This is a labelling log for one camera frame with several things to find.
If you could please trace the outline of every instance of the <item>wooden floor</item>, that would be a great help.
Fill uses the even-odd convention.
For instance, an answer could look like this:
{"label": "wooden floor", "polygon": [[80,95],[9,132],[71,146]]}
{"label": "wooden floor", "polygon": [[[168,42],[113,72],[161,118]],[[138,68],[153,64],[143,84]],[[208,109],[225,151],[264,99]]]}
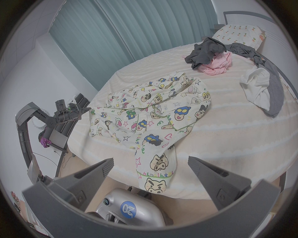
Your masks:
{"label": "wooden floor", "polygon": [[[68,153],[63,159],[60,176],[65,177],[87,167],[88,165],[79,157],[72,157],[72,153]],[[279,178],[273,184],[278,186]],[[128,189],[128,186],[107,177],[87,207],[86,212],[95,211],[105,195],[114,188]],[[132,189],[134,193],[138,191],[139,189],[137,188]],[[174,225],[177,226],[196,223],[217,212],[212,200],[175,199],[153,194],[152,201],[162,208],[173,219]]]}

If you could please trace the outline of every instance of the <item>pillow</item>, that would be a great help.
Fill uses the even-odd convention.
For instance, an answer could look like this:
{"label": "pillow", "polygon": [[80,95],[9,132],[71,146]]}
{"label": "pillow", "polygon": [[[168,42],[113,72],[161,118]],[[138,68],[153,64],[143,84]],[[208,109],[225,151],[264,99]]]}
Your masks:
{"label": "pillow", "polygon": [[238,42],[257,50],[266,38],[266,35],[257,26],[229,24],[218,30],[212,38],[219,40],[225,45]]}

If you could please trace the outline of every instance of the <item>gray garment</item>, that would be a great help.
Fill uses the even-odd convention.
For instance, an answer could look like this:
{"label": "gray garment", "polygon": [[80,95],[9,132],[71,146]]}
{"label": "gray garment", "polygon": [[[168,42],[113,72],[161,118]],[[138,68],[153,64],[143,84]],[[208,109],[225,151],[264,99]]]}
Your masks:
{"label": "gray garment", "polygon": [[186,63],[192,63],[191,68],[195,69],[201,64],[210,64],[215,53],[226,52],[226,47],[220,41],[207,37],[200,45],[195,44],[195,49],[189,56],[185,57]]}
{"label": "gray garment", "polygon": [[267,60],[265,62],[265,66],[259,64],[259,68],[266,69],[270,74],[269,86],[267,88],[270,95],[270,109],[269,111],[264,110],[264,112],[274,118],[278,115],[283,106],[283,101],[285,98],[283,86],[280,81],[277,68],[273,63]]}
{"label": "gray garment", "polygon": [[259,68],[264,68],[269,72],[270,78],[267,89],[270,95],[270,108],[269,111],[264,110],[264,112],[273,118],[276,117],[283,106],[285,98],[276,66],[269,60],[262,60],[262,56],[250,46],[232,43],[231,45],[226,45],[226,49],[234,54],[250,58]]}
{"label": "gray garment", "polygon": [[264,65],[265,61],[262,60],[262,56],[250,46],[241,43],[232,43],[231,45],[226,45],[226,49],[234,54],[253,59],[256,65]]}

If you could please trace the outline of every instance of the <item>curtain fold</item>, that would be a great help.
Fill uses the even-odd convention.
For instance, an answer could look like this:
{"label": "curtain fold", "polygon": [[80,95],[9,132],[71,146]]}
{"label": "curtain fold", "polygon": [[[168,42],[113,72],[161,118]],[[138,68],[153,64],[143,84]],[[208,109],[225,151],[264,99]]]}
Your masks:
{"label": "curtain fold", "polygon": [[122,67],[199,42],[216,23],[211,0],[68,0],[50,34],[100,90]]}

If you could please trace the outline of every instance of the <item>star print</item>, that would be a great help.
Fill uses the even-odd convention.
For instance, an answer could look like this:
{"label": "star print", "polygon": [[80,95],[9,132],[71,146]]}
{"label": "star print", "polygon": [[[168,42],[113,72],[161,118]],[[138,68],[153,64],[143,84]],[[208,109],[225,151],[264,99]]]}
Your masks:
{"label": "star print", "polygon": [[138,159],[136,159],[136,167],[138,167],[138,165],[141,165],[140,158],[141,157],[139,157]]}
{"label": "star print", "polygon": [[149,126],[151,126],[151,125],[153,125],[154,123],[153,123],[153,121],[149,121],[147,124],[148,124]]}
{"label": "star print", "polygon": [[129,138],[130,136],[123,136],[123,141],[128,141],[127,139]]}

